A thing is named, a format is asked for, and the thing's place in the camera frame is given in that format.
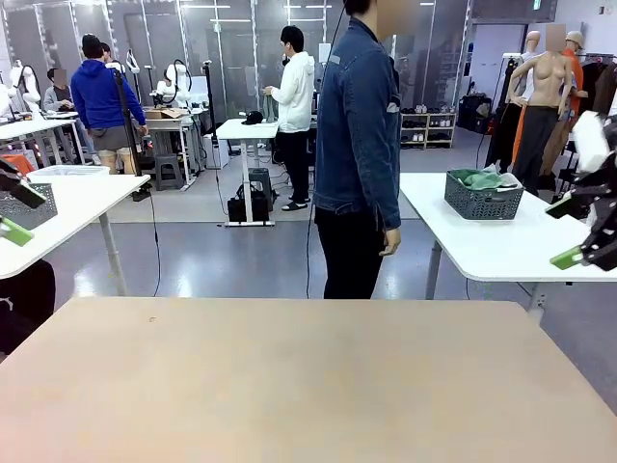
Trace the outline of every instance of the white hoodie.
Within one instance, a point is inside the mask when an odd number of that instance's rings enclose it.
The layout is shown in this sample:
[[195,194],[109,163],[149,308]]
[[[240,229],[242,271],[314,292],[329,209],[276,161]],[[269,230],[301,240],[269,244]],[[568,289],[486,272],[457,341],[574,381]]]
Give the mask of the white hoodie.
[[306,51],[291,57],[282,73],[280,89],[272,89],[279,104],[279,130],[306,132],[310,128],[310,109],[315,83],[315,60]]

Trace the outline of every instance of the light wood tabletop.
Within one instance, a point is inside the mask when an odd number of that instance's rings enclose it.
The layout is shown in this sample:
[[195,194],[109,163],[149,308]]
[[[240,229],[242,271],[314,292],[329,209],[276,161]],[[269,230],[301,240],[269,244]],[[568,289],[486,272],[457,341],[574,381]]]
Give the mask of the light wood tabletop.
[[74,299],[0,365],[11,463],[614,463],[511,303]]

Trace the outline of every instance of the hand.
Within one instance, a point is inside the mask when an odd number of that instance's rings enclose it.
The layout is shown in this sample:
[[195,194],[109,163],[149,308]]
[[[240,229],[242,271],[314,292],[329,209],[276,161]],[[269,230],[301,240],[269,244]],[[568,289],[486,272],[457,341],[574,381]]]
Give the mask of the hand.
[[522,108],[524,108],[527,105],[527,102],[521,96],[515,96],[514,98],[512,98],[512,102]]
[[398,246],[401,244],[401,229],[394,229],[386,231],[386,239],[384,240],[384,244],[386,245],[386,249],[379,253],[379,255],[383,258],[386,256],[393,256],[398,249]]

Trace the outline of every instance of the green cloth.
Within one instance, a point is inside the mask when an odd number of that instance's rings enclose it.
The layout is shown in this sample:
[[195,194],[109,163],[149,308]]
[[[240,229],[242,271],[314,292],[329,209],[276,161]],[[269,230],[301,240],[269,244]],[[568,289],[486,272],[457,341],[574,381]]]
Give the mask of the green cloth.
[[489,190],[503,186],[504,181],[499,174],[474,169],[451,171],[452,176],[461,180],[469,190]]

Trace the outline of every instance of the black garment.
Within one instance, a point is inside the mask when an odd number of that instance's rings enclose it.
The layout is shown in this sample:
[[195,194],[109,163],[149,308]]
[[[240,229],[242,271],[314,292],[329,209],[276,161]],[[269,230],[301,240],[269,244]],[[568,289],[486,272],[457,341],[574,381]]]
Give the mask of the black garment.
[[54,269],[44,260],[0,280],[0,352],[11,354],[32,335],[54,313],[55,300]]
[[514,174],[529,193],[538,196],[538,177],[542,168],[544,148],[557,125],[557,108],[527,106],[524,112],[523,135]]
[[521,106],[517,106],[514,103],[509,103],[506,106],[491,140],[489,155],[486,158],[484,167],[496,164],[499,161],[499,171],[502,174],[508,172],[508,168],[512,164],[512,149],[517,138],[517,129],[519,128],[522,110]]
[[370,211],[336,214],[315,209],[315,224],[326,256],[324,299],[370,299],[383,258],[383,227]]
[[282,133],[277,136],[282,160],[293,186],[294,203],[304,203],[309,197],[308,132]]

